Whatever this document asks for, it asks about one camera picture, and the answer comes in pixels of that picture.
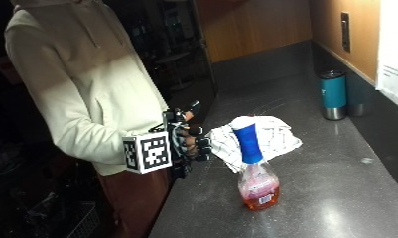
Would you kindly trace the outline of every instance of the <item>red liquid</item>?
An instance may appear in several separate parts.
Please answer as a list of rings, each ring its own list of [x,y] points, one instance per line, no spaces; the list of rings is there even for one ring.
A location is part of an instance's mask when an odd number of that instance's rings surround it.
[[[275,188],[273,193],[267,193],[265,195],[256,198],[243,199],[243,202],[245,203],[249,210],[257,211],[275,205],[277,202],[277,197],[279,197],[279,186]]]

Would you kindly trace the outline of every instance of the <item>brown wall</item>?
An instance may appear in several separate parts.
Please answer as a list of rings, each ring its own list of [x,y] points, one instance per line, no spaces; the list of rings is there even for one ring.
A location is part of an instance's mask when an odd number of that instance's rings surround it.
[[[380,0],[308,0],[314,41],[371,81],[376,75]],[[342,49],[340,12],[350,18],[350,53]]]
[[[311,38],[307,0],[196,0],[211,62]]]

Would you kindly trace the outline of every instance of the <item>hand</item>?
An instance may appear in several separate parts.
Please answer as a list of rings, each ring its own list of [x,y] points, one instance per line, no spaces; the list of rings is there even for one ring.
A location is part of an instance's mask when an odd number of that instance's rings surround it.
[[[192,128],[187,122],[199,112],[199,102],[192,102],[183,110],[164,112],[165,129],[169,133],[172,171],[175,177],[184,178],[191,170],[191,161],[208,160],[211,153],[209,138],[203,137],[201,127]]]

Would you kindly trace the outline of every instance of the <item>blue bottle cap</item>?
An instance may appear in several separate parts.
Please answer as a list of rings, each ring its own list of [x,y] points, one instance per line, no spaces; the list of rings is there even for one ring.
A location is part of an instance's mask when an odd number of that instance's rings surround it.
[[[231,127],[239,142],[241,162],[247,164],[259,162],[263,158],[263,155],[256,140],[255,123],[252,117],[237,117],[231,122]]]

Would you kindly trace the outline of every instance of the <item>white hoodie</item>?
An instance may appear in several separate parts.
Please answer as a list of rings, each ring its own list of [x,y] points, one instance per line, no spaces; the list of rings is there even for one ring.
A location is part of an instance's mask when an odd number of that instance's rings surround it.
[[[115,174],[121,137],[159,125],[167,109],[124,29],[100,1],[12,2],[5,49],[53,143]]]

